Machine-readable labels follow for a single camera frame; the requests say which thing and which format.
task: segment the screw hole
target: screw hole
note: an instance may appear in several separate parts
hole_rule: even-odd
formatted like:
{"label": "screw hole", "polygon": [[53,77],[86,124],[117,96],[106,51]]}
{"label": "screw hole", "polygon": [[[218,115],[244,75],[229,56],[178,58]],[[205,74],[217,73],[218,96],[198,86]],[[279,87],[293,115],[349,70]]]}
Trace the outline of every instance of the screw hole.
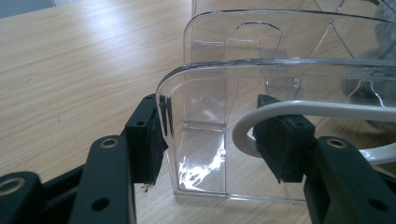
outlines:
{"label": "screw hole", "polygon": [[377,199],[369,199],[368,202],[373,208],[377,210],[388,211],[387,205]]}
{"label": "screw hole", "polygon": [[109,204],[110,200],[107,198],[98,199],[94,203],[92,203],[92,210],[96,212],[102,211],[107,208]]}
{"label": "screw hole", "polygon": [[347,144],[343,141],[340,141],[338,139],[332,138],[332,139],[328,139],[327,144],[329,144],[332,147],[338,147],[338,148],[346,148]]}

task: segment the white curved handle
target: white curved handle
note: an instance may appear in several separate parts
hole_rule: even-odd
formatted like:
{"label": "white curved handle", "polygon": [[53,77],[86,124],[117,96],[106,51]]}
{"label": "white curved handle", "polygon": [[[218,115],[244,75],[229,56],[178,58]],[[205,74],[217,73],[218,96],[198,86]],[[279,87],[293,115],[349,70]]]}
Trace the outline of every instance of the white curved handle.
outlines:
{"label": "white curved handle", "polygon": [[[312,115],[347,119],[396,122],[396,108],[368,105],[348,105],[313,101],[284,101],[257,108],[242,117],[233,128],[233,143],[244,153],[261,158],[256,142],[248,131],[257,123],[283,115]],[[396,161],[396,143],[384,147],[360,150],[370,163]]]}

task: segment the clear plastic container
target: clear plastic container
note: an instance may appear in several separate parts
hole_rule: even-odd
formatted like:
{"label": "clear plastic container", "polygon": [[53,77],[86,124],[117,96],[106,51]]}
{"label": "clear plastic container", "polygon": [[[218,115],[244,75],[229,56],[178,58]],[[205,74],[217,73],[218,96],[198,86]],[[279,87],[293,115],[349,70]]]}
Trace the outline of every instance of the clear plastic container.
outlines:
{"label": "clear plastic container", "polygon": [[353,113],[345,113],[349,119],[326,113],[306,117],[316,125],[317,137],[342,137],[358,148],[382,147],[396,139],[396,62],[294,59],[185,65],[157,89],[175,194],[304,202],[303,184],[278,184],[263,159],[235,147],[235,123],[256,110],[259,94],[291,104],[297,100],[389,110],[393,116],[388,122],[351,119]]}
{"label": "clear plastic container", "polygon": [[305,0],[192,0],[192,16],[235,9],[302,9]]}
{"label": "clear plastic container", "polygon": [[392,0],[192,0],[192,16],[235,9],[303,9],[396,21]]}
{"label": "clear plastic container", "polygon": [[396,21],[393,0],[315,0],[319,10]]}
{"label": "clear plastic container", "polygon": [[301,10],[207,12],[184,34],[184,62],[345,58],[396,60],[396,24]]}

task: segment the transparent plastic tray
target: transparent plastic tray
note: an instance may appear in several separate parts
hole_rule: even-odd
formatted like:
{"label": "transparent plastic tray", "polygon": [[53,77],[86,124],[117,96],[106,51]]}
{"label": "transparent plastic tray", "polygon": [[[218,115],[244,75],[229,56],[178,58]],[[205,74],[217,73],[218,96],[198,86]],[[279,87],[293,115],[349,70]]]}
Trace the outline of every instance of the transparent plastic tray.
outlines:
{"label": "transparent plastic tray", "polygon": [[[316,125],[317,137],[342,137],[358,148],[382,147],[396,139],[395,62],[315,59],[185,65],[167,75],[157,89],[176,194],[304,202],[303,184],[278,184],[263,159],[234,145],[235,123],[256,110],[259,94],[291,104],[309,101],[390,110],[388,122],[337,119],[326,113],[306,117]],[[345,115],[353,118],[351,113]]]}
{"label": "transparent plastic tray", "polygon": [[315,0],[319,10],[396,21],[393,0]]}
{"label": "transparent plastic tray", "polygon": [[184,34],[184,62],[345,58],[396,60],[396,24],[301,10],[207,12]]}
{"label": "transparent plastic tray", "polygon": [[337,12],[387,21],[392,16],[396,3],[393,0],[192,0],[192,16],[204,12],[235,9],[303,9]]}
{"label": "transparent plastic tray", "polygon": [[192,0],[192,16],[234,9],[302,9],[305,0]]}

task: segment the table surface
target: table surface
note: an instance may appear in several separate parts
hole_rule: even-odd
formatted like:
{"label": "table surface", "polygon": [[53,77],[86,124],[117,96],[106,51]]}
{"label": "table surface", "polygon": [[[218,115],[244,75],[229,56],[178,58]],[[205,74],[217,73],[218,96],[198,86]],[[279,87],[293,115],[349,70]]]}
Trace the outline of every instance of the table surface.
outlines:
{"label": "table surface", "polygon": [[[0,20],[0,175],[46,182],[119,134],[140,100],[183,64],[188,0],[85,0]],[[139,223],[309,223],[305,205],[175,196],[135,186]]]}

